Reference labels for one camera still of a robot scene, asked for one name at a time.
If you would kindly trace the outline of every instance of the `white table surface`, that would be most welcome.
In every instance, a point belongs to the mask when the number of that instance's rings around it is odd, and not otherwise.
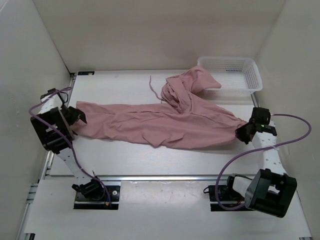
[[[41,180],[25,233],[34,240],[299,240],[310,231],[296,194],[284,218],[210,212],[204,181],[122,181],[119,210],[73,209],[74,178]]]
[[[186,70],[126,70],[96,71],[94,75],[76,77],[70,106],[77,101],[97,104],[153,104],[160,101],[149,88],[160,94],[166,78]],[[209,101],[233,112],[236,117],[248,120],[252,113],[251,98],[214,99]],[[170,149],[165,146],[124,141],[89,139],[77,136],[73,142],[79,161],[99,176],[145,175],[217,175],[232,157],[253,149],[235,140],[233,144],[206,149]],[[260,154],[249,154],[230,165],[226,174],[256,174]],[[59,157],[55,157],[50,175],[68,176],[71,172]]]

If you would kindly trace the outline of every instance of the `pink cloth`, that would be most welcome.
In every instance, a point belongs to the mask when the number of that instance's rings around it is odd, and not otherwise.
[[[232,142],[235,130],[246,124],[231,112],[196,96],[206,88],[220,88],[201,66],[166,79],[159,104],[110,104],[78,101],[87,124],[78,121],[72,129],[93,139],[164,145],[194,149]]]

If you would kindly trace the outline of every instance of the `white enclosure panel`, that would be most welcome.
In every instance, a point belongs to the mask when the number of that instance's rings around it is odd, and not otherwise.
[[[131,70],[96,71],[94,75],[76,77],[70,105],[77,101],[97,104],[155,104],[160,103],[150,90],[151,76],[154,90],[160,94],[166,78],[186,70]],[[237,117],[248,120],[253,103],[221,104]],[[73,142],[77,156],[97,175],[211,175],[218,174],[234,156],[253,149],[235,140],[233,144],[205,149],[154,148],[116,140],[89,139],[77,136]],[[260,154],[244,156],[233,163],[226,173],[256,174]],[[51,175],[70,175],[65,163],[57,157],[53,161]]]
[[[45,150],[28,109],[69,75],[31,0],[0,0],[0,239],[14,239]]]
[[[299,240],[310,237],[299,197],[284,218],[210,212],[203,181],[121,183],[119,210],[74,210],[73,181],[42,180],[25,228],[35,240]]]
[[[320,1],[288,0],[257,58],[263,81],[258,94],[272,113],[294,114],[312,125],[311,135],[281,147],[285,169],[297,178],[312,235],[320,239]],[[307,131],[304,123],[274,117],[278,136],[289,140]]]
[[[71,72],[255,57],[285,0],[33,0]]]

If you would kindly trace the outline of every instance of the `wire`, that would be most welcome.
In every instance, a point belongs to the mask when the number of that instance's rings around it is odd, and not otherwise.
[[[209,187],[207,186],[205,189],[203,189],[203,193],[204,194],[208,194],[209,193]]]
[[[236,176],[237,176],[237,177],[240,177],[240,178],[252,180],[252,178],[247,177],[247,176],[245,176],[245,175],[237,174]]]
[[[89,174],[88,172],[86,172],[86,170],[84,170],[84,169],[81,167],[81,165],[80,165],[80,163],[79,163],[79,161],[78,161],[77,155],[76,155],[75,148],[74,148],[74,146],[72,145],[72,143],[66,138],[66,136],[64,136],[64,135],[63,135],[58,129],[56,129],[54,126],[52,126],[51,124],[49,124],[49,123],[46,122],[45,120],[41,119],[40,117],[38,117],[37,115],[35,115],[35,114],[32,112],[33,109],[42,106],[42,105],[45,104],[50,98],[52,98],[54,95],[56,95],[56,94],[58,94],[58,93],[61,93],[61,91],[69,91],[69,90],[71,90],[71,89],[72,89],[72,87],[69,86],[69,87],[65,87],[65,88],[63,88],[63,89],[61,89],[61,90],[55,91],[55,92],[52,93],[49,97],[47,97],[43,102],[40,102],[39,104],[32,106],[32,107],[28,110],[28,112],[29,112],[29,114],[30,114],[32,117],[34,117],[35,119],[37,119],[38,121],[40,121],[41,123],[43,123],[44,125],[46,125],[47,127],[51,128],[51,129],[52,129],[53,131],[55,131],[60,137],[62,137],[63,140],[65,140],[65,142],[68,144],[69,148],[70,148],[71,151],[72,151],[72,154],[73,154],[75,163],[76,163],[76,165],[78,166],[78,168],[81,170],[81,172],[83,172],[83,173],[84,173],[85,175],[87,175],[89,178],[92,178],[92,179],[96,180],[97,182],[99,182],[99,183],[102,185],[103,189],[105,190],[105,192],[106,192],[106,194],[107,194],[107,196],[108,196],[108,198],[109,198],[109,200],[110,200],[110,199],[111,199],[111,198],[110,198],[110,194],[109,194],[109,192],[108,192],[108,189],[107,189],[106,185],[105,185],[99,178],[97,178],[97,177],[95,177],[95,176],[92,176],[91,174]]]
[[[242,203],[242,204],[240,204],[240,205],[238,205],[238,206],[226,207],[226,206],[224,206],[224,205],[220,202],[220,200],[219,200],[219,194],[218,194],[219,181],[220,181],[220,179],[221,179],[224,171],[226,170],[226,168],[227,168],[230,164],[232,164],[232,163],[233,163],[235,160],[237,160],[238,158],[240,158],[240,157],[242,157],[242,156],[244,156],[244,155],[247,155],[247,154],[251,154],[251,153],[255,153],[255,152],[259,152],[259,151],[264,151],[264,150],[270,150],[270,149],[277,148],[277,147],[280,147],[280,146],[283,146],[283,145],[296,143],[296,142],[298,142],[298,141],[306,138],[306,137],[311,133],[311,130],[312,130],[311,124],[310,124],[307,120],[305,120],[305,119],[303,119],[303,118],[301,118],[301,117],[299,117],[299,116],[290,115],[290,114],[282,114],[282,113],[272,114],[272,116],[285,116],[285,117],[291,117],[291,118],[299,119],[299,120],[305,122],[305,123],[308,125],[308,128],[309,128],[309,129],[308,129],[308,131],[307,131],[306,134],[304,134],[303,136],[298,137],[298,138],[296,138],[296,139],[293,139],[293,140],[290,140],[290,141],[281,142],[281,143],[275,144],[275,145],[273,145],[273,146],[266,146],[266,147],[261,147],[261,148],[257,148],[257,149],[252,149],[252,150],[249,150],[249,151],[245,151],[245,152],[240,153],[239,155],[235,156],[235,157],[232,158],[230,161],[228,161],[228,162],[226,163],[226,165],[224,165],[224,167],[221,169],[221,171],[220,171],[220,173],[219,173],[219,175],[218,175],[218,177],[217,177],[217,179],[216,179],[215,187],[214,187],[216,201],[217,201],[217,203],[219,204],[219,206],[220,206],[222,209],[227,210],[227,211],[232,211],[232,210],[241,209],[241,208],[243,208],[243,207],[245,206],[245,204]]]
[[[110,201],[109,201],[109,198],[108,198],[107,196],[105,196],[104,204],[108,206],[108,205],[109,205],[109,202],[110,202]]]
[[[242,202],[243,200],[244,200],[244,197],[241,196],[240,199],[239,199],[239,201],[238,201],[236,204],[238,204],[238,205],[241,204],[241,202]]]
[[[95,201],[100,201],[101,199],[104,198],[105,195],[106,195],[106,190],[103,189],[102,197],[100,197],[99,199],[94,199],[94,198],[92,197],[91,199],[92,199],[92,200],[95,200]]]
[[[63,104],[66,104],[69,100],[69,94],[67,92],[61,91],[61,94],[65,94],[66,95],[66,100],[63,100]]]

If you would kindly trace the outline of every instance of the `white wall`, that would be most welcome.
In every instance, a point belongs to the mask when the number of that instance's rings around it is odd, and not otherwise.
[[[71,72],[255,57],[285,0],[33,0]]]
[[[1,240],[15,238],[45,157],[28,109],[69,79],[32,0],[0,0]]]
[[[287,0],[257,57],[263,81],[260,104],[273,113],[306,118],[313,127],[307,139],[282,147],[282,155],[286,169],[297,178],[303,210],[315,239],[320,239],[319,11],[319,0]],[[286,117],[274,120],[282,141],[307,131],[300,121]]]

